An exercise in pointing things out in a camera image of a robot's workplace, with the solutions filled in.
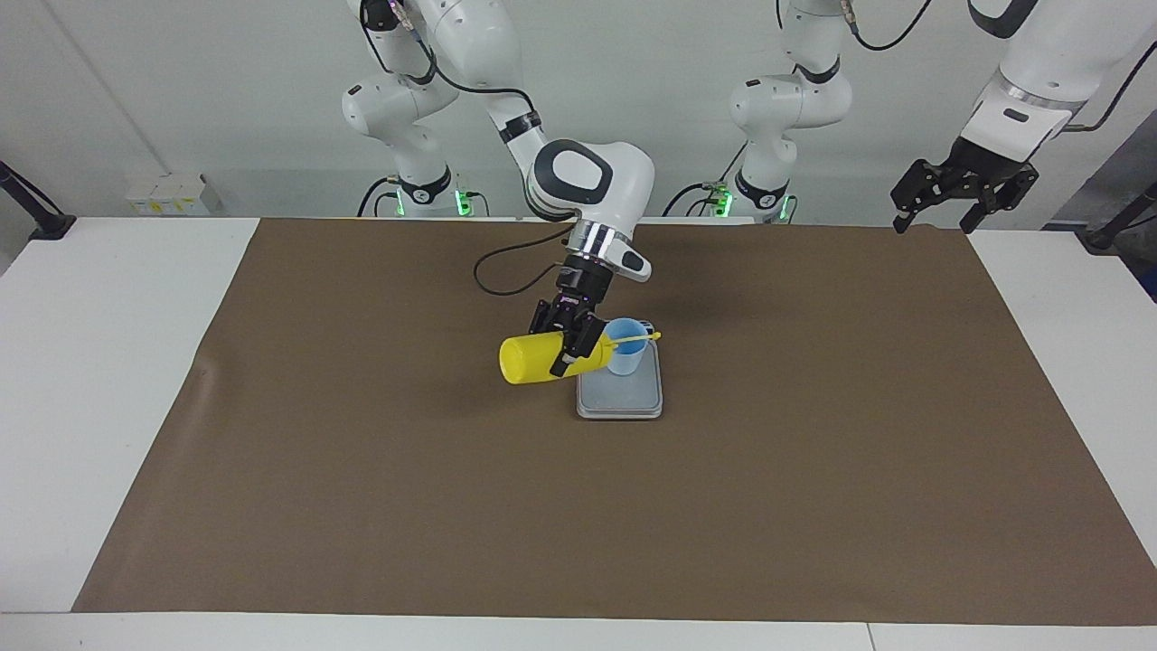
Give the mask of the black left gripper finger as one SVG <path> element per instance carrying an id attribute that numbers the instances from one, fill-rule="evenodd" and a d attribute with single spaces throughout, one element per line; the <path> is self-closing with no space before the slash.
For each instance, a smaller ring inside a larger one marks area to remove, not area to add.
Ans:
<path id="1" fill-rule="evenodd" d="M 960 231 L 973 234 L 983 219 L 996 212 L 1015 210 L 1039 178 L 1038 172 L 1016 172 L 1004 182 L 971 182 L 975 204 L 960 219 Z"/>
<path id="2" fill-rule="evenodd" d="M 944 201 L 942 172 L 939 167 L 930 164 L 928 160 L 918 160 L 902 173 L 889 193 L 897 212 L 892 222 L 897 234 L 906 234 L 920 212 Z"/>

